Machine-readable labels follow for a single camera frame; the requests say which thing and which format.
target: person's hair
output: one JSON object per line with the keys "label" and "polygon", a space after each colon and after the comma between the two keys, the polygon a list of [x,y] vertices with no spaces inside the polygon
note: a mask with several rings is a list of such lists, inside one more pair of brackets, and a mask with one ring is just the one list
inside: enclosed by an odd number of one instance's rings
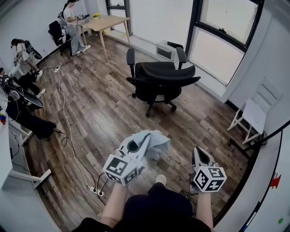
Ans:
{"label": "person's hair", "polygon": [[68,2],[64,5],[64,8],[63,8],[63,11],[62,11],[62,17],[63,17],[63,12],[64,10],[66,9],[66,7],[68,6],[69,3],[72,3],[72,2],[77,2],[78,0],[68,0]]}
{"label": "person's hair", "polygon": [[11,41],[11,46],[14,46],[14,45],[17,46],[19,43],[24,44],[25,41],[23,39],[13,39]]}

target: black pants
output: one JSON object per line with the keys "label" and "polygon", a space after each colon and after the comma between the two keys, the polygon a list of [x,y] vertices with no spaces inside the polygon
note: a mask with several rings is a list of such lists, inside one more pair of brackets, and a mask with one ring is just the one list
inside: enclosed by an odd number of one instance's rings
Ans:
{"label": "black pants", "polygon": [[51,136],[53,129],[56,127],[55,123],[38,118],[31,114],[23,104],[17,104],[15,101],[8,102],[6,113],[10,118],[31,130],[39,139]]}
{"label": "black pants", "polygon": [[40,89],[34,84],[36,81],[35,75],[27,73],[24,76],[21,76],[16,82],[26,91],[30,89],[35,95],[40,93]]}
{"label": "black pants", "polygon": [[162,183],[156,183],[148,191],[148,196],[135,195],[128,199],[123,218],[132,219],[158,209],[174,211],[187,218],[193,216],[192,206],[183,195],[168,190]]}

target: white chair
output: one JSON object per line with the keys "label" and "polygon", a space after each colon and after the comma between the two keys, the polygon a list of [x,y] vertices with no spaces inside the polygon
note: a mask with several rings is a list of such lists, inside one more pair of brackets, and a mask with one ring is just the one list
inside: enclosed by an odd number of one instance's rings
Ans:
{"label": "white chair", "polygon": [[[266,114],[281,99],[282,96],[283,94],[276,89],[271,81],[267,77],[264,78],[255,95],[252,98],[247,99],[242,108],[236,112],[236,115],[227,130],[229,131],[234,126],[239,124],[245,131],[248,132],[243,144],[263,134]],[[239,119],[237,119],[240,111],[243,111],[243,114]],[[249,129],[241,124],[243,119],[250,124]],[[249,138],[252,129],[254,129],[257,133]]]}

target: window frame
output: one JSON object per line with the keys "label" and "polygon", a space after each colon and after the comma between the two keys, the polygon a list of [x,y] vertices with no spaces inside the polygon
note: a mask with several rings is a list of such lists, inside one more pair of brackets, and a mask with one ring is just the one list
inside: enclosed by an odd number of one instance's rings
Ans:
{"label": "window frame", "polygon": [[223,32],[222,30],[216,29],[208,24],[201,22],[200,17],[201,17],[201,12],[202,12],[203,0],[194,0],[193,6],[192,6],[192,12],[191,12],[189,30],[188,30],[188,37],[187,37],[187,42],[186,42],[186,47],[185,47],[185,53],[187,57],[189,58],[189,51],[191,49],[192,41],[194,39],[194,27],[199,27],[200,29],[208,31],[209,33],[218,36],[219,38],[227,41],[228,43],[232,44],[236,48],[246,53],[253,39],[254,33],[256,31],[257,25],[259,23],[259,20],[262,14],[263,5],[264,5],[264,0],[248,0],[248,1],[251,1],[257,4],[258,8],[257,8],[257,12],[255,15],[252,28],[247,38],[247,41],[245,44],[243,44],[242,42],[238,41],[234,37]]}
{"label": "window frame", "polygon": [[[124,10],[126,17],[131,18],[129,0],[124,0],[124,5],[112,5],[110,0],[106,0],[106,7],[107,7],[108,15],[111,15],[111,10]],[[132,36],[133,33],[132,33],[132,28],[131,28],[131,20],[127,21],[127,28],[128,28],[129,36]]]}

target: towel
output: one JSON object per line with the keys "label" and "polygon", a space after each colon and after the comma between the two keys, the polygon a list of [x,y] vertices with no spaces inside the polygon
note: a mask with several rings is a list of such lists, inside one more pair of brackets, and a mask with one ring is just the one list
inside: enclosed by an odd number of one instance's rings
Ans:
{"label": "towel", "polygon": [[159,160],[160,152],[168,153],[170,139],[161,134],[158,130],[143,130],[133,134],[134,142],[139,146],[146,135],[150,134],[150,142],[145,156],[154,160]]}

